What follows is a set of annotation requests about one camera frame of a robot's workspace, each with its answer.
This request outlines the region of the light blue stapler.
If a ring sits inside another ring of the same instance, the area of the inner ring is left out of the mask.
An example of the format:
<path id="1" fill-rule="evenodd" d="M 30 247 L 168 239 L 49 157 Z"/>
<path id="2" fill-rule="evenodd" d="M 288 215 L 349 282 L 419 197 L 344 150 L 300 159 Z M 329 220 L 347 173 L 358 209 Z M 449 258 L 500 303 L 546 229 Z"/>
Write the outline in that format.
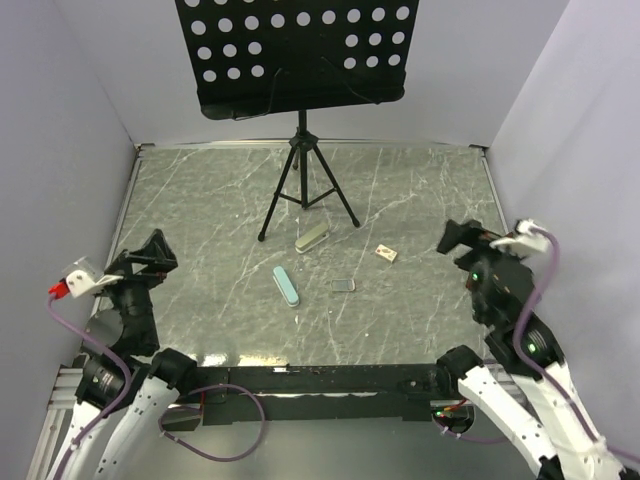
<path id="1" fill-rule="evenodd" d="M 300 298 L 286 270 L 282 266 L 276 266 L 272 270 L 272 276 L 286 304 L 289 307 L 297 307 Z"/>

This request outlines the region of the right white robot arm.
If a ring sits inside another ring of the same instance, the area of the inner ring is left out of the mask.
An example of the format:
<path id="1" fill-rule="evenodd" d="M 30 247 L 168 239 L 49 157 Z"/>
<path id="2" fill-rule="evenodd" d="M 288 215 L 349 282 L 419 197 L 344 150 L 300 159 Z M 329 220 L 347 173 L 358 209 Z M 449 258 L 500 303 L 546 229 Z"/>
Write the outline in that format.
<path id="1" fill-rule="evenodd" d="M 469 249 L 454 263 L 468 274 L 473 320 L 488 328 L 485 342 L 494 361 L 528 404 L 518 403 L 466 346 L 438 359 L 438 390 L 479 408 L 536 479 L 638 478 L 638 458 L 624 465 L 628 454 L 597 431 L 560 343 L 534 312 L 559 265 L 557 238 L 531 219 L 507 234 L 477 220 L 448 220 L 437 251 L 447 254 L 459 245 Z"/>

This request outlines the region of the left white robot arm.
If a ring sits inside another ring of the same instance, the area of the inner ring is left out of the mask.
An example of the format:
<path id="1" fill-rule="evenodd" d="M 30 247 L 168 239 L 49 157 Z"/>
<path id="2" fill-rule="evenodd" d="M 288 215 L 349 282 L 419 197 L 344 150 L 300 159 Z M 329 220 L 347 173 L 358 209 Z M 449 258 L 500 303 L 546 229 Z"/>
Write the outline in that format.
<path id="1" fill-rule="evenodd" d="M 100 314 L 115 321 L 116 332 L 114 338 L 100 340 L 60 322 L 92 350 L 48 478 L 116 478 L 142 434 L 172 403 L 196 393 L 197 363 L 160 347 L 150 296 L 177 266 L 164 233 L 155 229 L 140 248 L 121 251 L 103 270 L 79 259 L 49 288 L 50 303 L 66 296 L 107 298 L 112 306 Z"/>

